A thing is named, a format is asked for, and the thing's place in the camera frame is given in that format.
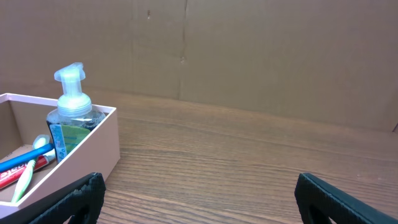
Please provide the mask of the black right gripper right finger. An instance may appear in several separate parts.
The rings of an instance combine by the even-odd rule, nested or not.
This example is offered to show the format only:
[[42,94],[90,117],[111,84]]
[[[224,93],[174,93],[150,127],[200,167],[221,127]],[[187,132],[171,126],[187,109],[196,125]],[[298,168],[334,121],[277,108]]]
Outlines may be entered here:
[[301,173],[295,199],[304,223],[397,224],[397,220],[311,173]]

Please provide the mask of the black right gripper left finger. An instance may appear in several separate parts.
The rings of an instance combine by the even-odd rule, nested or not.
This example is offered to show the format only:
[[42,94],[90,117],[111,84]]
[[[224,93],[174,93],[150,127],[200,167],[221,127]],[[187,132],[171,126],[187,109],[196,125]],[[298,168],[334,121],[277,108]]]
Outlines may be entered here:
[[106,191],[103,176],[90,173],[35,203],[1,218],[3,224],[96,224]]

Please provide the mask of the green white toothbrush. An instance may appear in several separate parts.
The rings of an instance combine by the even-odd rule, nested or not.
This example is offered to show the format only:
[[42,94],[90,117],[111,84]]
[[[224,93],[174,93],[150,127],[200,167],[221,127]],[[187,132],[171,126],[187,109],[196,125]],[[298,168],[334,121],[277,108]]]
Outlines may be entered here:
[[[44,135],[41,134],[39,136],[36,137],[32,148],[33,149],[38,149],[46,144],[48,144],[50,142],[50,136],[48,135]],[[21,176],[19,177],[19,180],[16,184],[16,188],[14,191],[14,195],[12,197],[11,202],[12,203],[16,203],[18,202],[22,196],[25,193],[26,188],[29,186],[31,180],[32,180],[32,176],[33,176],[33,172],[34,172],[34,168],[35,168],[35,164],[36,164],[36,158],[35,159],[31,159],[28,163],[27,166],[25,168],[25,170],[23,171],[23,173],[21,174]]]

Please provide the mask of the clear soap pump bottle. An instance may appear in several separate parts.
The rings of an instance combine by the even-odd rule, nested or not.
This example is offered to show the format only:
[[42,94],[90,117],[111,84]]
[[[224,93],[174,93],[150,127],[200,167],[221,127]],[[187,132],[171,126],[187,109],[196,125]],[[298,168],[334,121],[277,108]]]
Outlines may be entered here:
[[85,78],[81,62],[54,73],[54,79],[62,84],[63,95],[57,100],[57,108],[47,115],[46,122],[57,162],[64,160],[106,117],[93,107],[91,98],[83,93],[81,81]]

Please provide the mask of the red green toothpaste tube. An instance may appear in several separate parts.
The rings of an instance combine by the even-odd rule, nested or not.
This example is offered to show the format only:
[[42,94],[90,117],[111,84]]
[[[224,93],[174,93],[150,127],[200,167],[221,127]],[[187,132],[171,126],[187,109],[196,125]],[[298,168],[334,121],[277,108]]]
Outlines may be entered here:
[[[34,171],[37,171],[37,170],[49,165],[54,159],[55,159],[55,150],[54,149],[52,151],[49,151],[49,152],[39,156],[35,163]],[[19,177],[22,175],[22,173],[26,169],[26,167],[27,167],[27,163],[18,165],[16,167],[13,167],[12,169],[2,172],[1,173],[1,189],[6,188],[7,186],[13,184],[14,182],[17,182],[19,180]]]

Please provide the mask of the blue disposable razor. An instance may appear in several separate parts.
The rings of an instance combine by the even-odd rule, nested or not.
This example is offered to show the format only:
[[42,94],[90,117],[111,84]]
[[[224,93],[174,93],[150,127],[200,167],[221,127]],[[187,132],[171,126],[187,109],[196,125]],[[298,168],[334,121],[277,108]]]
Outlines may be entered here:
[[40,155],[51,151],[53,148],[54,148],[54,145],[52,143],[48,143],[38,149],[34,149],[34,150],[29,151],[20,156],[9,159],[8,161],[2,162],[0,165],[0,172],[7,171],[9,169],[12,169],[13,167],[20,165],[20,164],[29,162],[30,160],[35,159],[35,158],[39,157]]

